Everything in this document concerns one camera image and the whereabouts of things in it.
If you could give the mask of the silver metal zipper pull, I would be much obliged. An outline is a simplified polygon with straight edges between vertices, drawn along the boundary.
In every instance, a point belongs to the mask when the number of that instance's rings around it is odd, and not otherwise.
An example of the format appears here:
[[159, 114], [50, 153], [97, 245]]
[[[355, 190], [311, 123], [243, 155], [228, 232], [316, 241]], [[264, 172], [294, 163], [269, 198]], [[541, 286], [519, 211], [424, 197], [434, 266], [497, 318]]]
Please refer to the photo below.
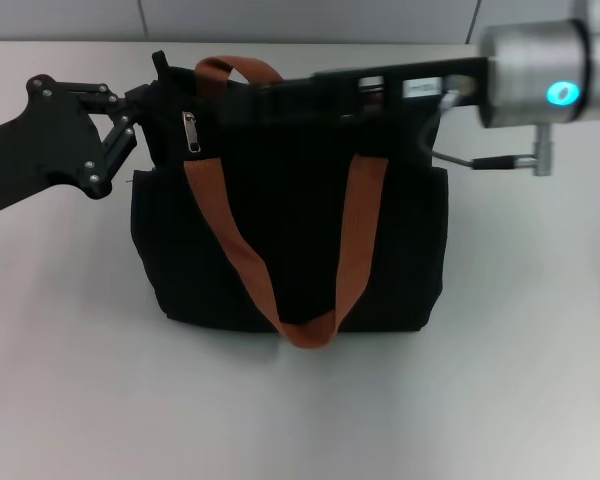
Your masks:
[[183, 111], [182, 120], [187, 148], [192, 154], [198, 154], [201, 151], [201, 146], [198, 138], [196, 117], [192, 112]]

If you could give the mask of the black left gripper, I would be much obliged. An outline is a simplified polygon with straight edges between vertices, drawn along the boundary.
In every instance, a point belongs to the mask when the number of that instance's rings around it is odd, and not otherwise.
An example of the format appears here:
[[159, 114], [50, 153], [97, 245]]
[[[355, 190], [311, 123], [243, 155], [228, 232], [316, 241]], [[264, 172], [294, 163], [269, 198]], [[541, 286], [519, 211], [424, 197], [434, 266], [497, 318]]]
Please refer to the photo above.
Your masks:
[[[148, 89], [117, 95], [104, 83], [31, 78], [24, 111], [0, 125], [0, 210], [56, 185], [73, 186], [91, 199], [109, 195], [137, 146], [134, 115]], [[112, 117], [102, 143], [89, 114]]]

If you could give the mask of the black canvas bag orange handles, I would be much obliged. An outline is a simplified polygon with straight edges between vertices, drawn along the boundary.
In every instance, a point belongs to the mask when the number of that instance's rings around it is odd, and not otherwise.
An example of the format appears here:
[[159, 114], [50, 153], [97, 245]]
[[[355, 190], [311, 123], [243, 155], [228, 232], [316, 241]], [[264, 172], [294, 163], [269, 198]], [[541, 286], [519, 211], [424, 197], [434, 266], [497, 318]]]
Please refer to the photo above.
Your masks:
[[[219, 125], [217, 96], [278, 73], [152, 57], [139, 124], [153, 168], [132, 180], [131, 237], [160, 308], [201, 327], [319, 348], [340, 332], [414, 332], [442, 290], [448, 177], [418, 147], [432, 108], [363, 125]], [[186, 144], [182, 112], [201, 151]]]

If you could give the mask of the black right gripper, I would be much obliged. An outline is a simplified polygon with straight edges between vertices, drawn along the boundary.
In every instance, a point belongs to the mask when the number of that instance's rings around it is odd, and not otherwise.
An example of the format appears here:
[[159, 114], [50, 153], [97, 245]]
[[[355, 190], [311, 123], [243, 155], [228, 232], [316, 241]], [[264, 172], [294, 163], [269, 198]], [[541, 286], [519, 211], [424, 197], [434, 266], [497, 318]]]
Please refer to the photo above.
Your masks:
[[310, 80], [230, 86], [219, 99], [224, 123], [362, 120], [431, 107], [436, 115], [486, 101], [484, 57], [319, 72]]

